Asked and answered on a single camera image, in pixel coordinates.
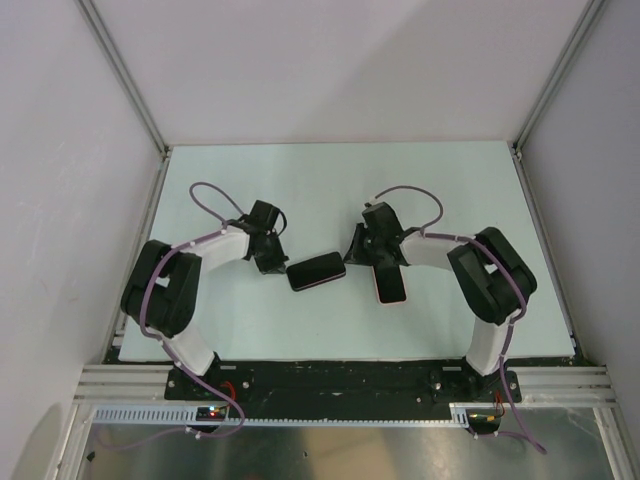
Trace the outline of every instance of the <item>black mounting plate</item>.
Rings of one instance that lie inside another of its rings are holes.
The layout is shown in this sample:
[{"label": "black mounting plate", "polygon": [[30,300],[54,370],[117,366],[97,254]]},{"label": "black mounting plate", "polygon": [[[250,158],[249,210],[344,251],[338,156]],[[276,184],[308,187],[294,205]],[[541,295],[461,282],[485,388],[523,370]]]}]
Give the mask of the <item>black mounting plate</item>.
[{"label": "black mounting plate", "polygon": [[[221,361],[202,378],[225,393],[229,390],[221,385],[230,382],[252,419],[450,420],[450,402],[492,403],[495,389],[501,389],[498,379],[486,391],[474,390],[479,383],[470,387],[465,365],[463,360]],[[514,400],[520,401],[516,374],[508,371],[507,376],[516,386]],[[165,399],[219,401],[176,368],[169,373]],[[234,409],[230,416],[237,417]]]}]

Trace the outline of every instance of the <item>metal floor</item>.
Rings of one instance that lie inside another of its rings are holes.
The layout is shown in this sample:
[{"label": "metal floor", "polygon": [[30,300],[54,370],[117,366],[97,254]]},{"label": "metal floor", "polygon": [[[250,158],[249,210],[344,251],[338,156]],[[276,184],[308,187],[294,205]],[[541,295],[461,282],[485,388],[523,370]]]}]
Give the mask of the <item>metal floor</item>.
[{"label": "metal floor", "polygon": [[[174,434],[125,452],[95,448],[80,478],[224,480],[604,480],[613,475],[591,409],[523,411],[549,454],[510,438],[474,440],[461,429],[248,427],[228,439]],[[124,444],[166,427],[117,425]],[[516,429],[507,412],[503,429]]]}]

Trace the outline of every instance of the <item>aluminum frame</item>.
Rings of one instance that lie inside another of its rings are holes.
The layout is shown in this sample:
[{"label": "aluminum frame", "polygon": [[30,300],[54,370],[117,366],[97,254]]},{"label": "aluminum frame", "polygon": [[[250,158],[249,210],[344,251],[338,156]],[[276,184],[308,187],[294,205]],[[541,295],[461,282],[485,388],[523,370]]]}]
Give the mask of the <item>aluminum frame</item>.
[{"label": "aluminum frame", "polygon": [[[164,400],[164,389],[170,365],[87,365],[80,377],[70,415],[67,435],[61,445],[56,468],[48,478],[71,480],[78,477],[83,466],[85,445],[99,409],[126,410],[135,406],[164,412],[169,418],[177,407],[208,405],[211,402],[175,402]],[[640,468],[631,447],[628,432],[606,367],[514,367],[523,394],[522,408],[592,408],[607,452],[611,470],[616,479],[640,477]],[[490,404],[451,404],[452,412],[459,414],[464,408],[491,407]],[[110,423],[108,419],[100,423]],[[111,423],[139,424],[136,418],[118,418]],[[175,424],[156,421],[156,424]],[[385,426],[374,422],[253,422],[260,426]],[[444,424],[407,424],[408,427],[443,427]]]}]

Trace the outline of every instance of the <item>red wire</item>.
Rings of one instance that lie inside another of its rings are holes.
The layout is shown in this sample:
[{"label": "red wire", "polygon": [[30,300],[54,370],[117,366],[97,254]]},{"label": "red wire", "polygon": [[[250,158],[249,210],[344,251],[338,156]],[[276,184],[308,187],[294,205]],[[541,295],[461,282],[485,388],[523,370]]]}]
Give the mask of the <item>red wire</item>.
[{"label": "red wire", "polygon": [[231,399],[235,400],[236,399],[236,389],[233,388],[233,385],[231,384],[230,381],[226,381],[220,384],[221,387],[227,387],[229,389],[229,391],[231,392]]}]

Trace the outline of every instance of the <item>smartphone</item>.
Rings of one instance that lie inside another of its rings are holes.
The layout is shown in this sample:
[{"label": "smartphone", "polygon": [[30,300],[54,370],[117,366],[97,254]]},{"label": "smartphone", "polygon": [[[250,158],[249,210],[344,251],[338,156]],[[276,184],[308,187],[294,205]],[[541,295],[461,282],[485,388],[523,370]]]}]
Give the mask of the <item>smartphone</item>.
[{"label": "smartphone", "polygon": [[393,305],[407,301],[407,292],[404,289],[404,279],[400,267],[373,267],[373,278],[380,303]]},{"label": "smartphone", "polygon": [[338,252],[310,258],[287,268],[287,277],[294,292],[342,278],[346,273],[342,256]]}]

